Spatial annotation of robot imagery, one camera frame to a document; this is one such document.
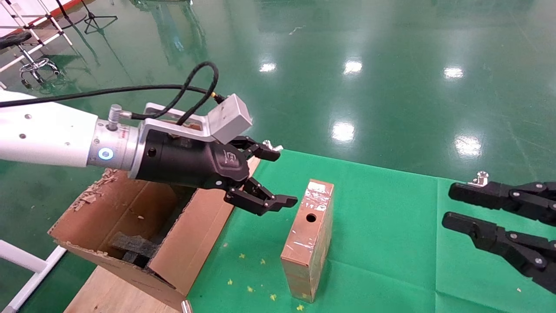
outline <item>stool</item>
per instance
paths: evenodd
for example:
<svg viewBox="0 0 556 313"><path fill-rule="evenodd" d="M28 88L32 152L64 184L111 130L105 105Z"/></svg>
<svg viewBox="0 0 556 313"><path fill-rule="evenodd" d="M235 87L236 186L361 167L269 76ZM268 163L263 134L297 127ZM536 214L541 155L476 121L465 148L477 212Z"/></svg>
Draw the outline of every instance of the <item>stool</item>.
<svg viewBox="0 0 556 313"><path fill-rule="evenodd" d="M21 54L29 61L29 64L23 65L19 69L19 75L21 77L21 83L27 87L31 88L31 84L23 77L24 73L31 73L33 78L39 83L42 84L45 80L40 76L37 72L43 66L48 66L52 70L55 75L60 75L60 71L54 62L50 61L47 58L40 58L39 60L33 60L31 55L21 46L21 44L28 39L31 38L31 33L29 32L21 32L12 35L7 35L0 38L0 50L12 46L17 46L21 51Z"/></svg>

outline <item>open cardboard box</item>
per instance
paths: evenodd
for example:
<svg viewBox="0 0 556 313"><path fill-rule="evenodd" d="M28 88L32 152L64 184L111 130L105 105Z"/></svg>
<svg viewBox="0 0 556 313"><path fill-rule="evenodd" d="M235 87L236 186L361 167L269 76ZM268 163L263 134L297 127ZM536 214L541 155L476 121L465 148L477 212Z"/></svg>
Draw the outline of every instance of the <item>open cardboard box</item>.
<svg viewBox="0 0 556 313"><path fill-rule="evenodd" d="M252 175L258 159L249 160ZM167 184L130 180L124 171L105 173L100 184L76 199L48 233L70 252L109 270L125 281L181 310L198 273L233 209L223 190L198 189L175 222L182 189ZM165 233L164 226L173 222ZM124 252L111 248L121 232L153 239L165 234L145 268L121 260Z"/></svg>

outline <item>green mat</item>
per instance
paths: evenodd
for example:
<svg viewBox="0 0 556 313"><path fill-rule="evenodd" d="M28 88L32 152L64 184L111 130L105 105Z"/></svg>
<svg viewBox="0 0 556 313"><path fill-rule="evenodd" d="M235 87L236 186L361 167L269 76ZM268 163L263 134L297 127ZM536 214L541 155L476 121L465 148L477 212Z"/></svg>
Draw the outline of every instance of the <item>green mat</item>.
<svg viewBox="0 0 556 313"><path fill-rule="evenodd" d="M280 263L297 210L263 217L235 210L188 296L195 313L556 310L556 295L440 221L455 211L551 239L556 228L450 200L451 180L292 151L262 162L255 177L300 199L310 178L335 184L334 230L316 300L291 297Z"/></svg>

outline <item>green floor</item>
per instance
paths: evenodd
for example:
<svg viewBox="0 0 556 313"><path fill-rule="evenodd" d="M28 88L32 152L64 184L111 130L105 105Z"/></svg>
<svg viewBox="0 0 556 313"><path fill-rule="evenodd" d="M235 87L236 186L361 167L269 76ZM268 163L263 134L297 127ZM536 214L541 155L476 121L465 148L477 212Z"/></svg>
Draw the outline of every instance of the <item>green floor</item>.
<svg viewBox="0 0 556 313"><path fill-rule="evenodd" d="M507 183L556 180L553 0L114 3L90 5L118 15L105 37L70 29L75 51L62 39L43 50L65 81L28 91L15 67L0 81L36 96L179 84L211 60L218 92L247 103L257 139L436 177L469 180L484 169ZM207 71L195 85L209 81ZM141 111L174 94L66 104L106 117L113 103ZM196 99L186 96L181 107ZM54 248L46 230L100 171L0 162L0 238L46 258ZM61 312L93 268L64 257L23 311ZM2 262L0 307L29 277Z"/></svg>

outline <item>hole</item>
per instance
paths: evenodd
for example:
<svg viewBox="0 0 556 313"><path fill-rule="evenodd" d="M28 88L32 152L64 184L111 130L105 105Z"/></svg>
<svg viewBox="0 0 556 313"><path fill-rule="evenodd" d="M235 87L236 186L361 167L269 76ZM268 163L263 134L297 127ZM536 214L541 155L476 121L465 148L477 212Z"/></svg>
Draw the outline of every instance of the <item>hole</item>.
<svg viewBox="0 0 556 313"><path fill-rule="evenodd" d="M147 155L150 156L151 158L154 157L156 155L156 149L155 148L151 148L147 151Z"/></svg>
<svg viewBox="0 0 556 313"><path fill-rule="evenodd" d="M312 222L316 221L316 215L314 215L314 214L312 214L312 213L311 213L311 214L307 214L307 221L308 221L309 223L312 223Z"/></svg>

